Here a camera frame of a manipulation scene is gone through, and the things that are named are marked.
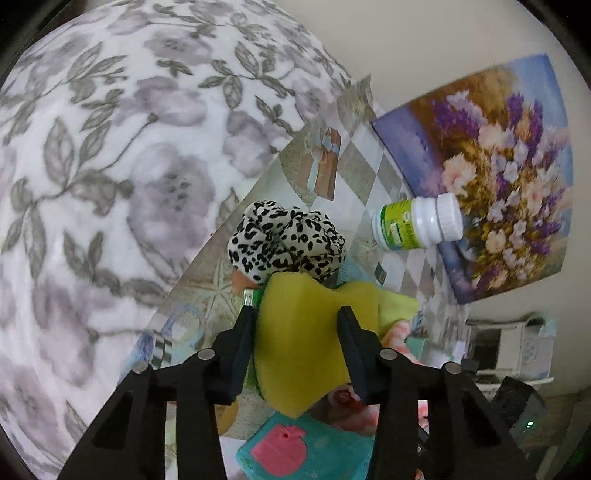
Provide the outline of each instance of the yellow cloth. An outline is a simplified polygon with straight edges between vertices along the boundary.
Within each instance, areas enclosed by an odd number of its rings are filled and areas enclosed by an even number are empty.
[[[306,274],[276,273],[256,322],[254,363],[261,394],[275,410],[297,418],[335,387],[349,382],[337,312],[350,305],[361,328],[379,333],[412,317],[406,297],[355,281],[329,290]],[[384,308],[378,315],[378,304]]]

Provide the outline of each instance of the leopard print fabric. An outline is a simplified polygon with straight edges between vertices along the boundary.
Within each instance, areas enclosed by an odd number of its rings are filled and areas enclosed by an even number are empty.
[[[228,242],[232,265],[258,284],[275,272],[301,272],[322,282],[343,260],[345,239],[326,214],[255,202]]]

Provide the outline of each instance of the flower painting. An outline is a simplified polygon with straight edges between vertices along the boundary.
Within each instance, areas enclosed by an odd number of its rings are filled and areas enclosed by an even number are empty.
[[[456,195],[464,238],[440,245],[460,303],[559,272],[573,187],[567,117],[547,56],[493,67],[374,128],[417,196]]]

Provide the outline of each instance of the white pill bottle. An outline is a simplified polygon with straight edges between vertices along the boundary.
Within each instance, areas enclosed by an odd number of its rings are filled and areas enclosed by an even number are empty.
[[[429,248],[464,235],[462,212],[453,193],[385,205],[374,213],[372,230],[384,250]]]

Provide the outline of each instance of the floral blanket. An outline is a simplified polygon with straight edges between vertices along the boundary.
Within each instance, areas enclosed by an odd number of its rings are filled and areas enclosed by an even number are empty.
[[[265,0],[123,0],[0,92],[0,423],[53,479],[155,308],[350,80]]]

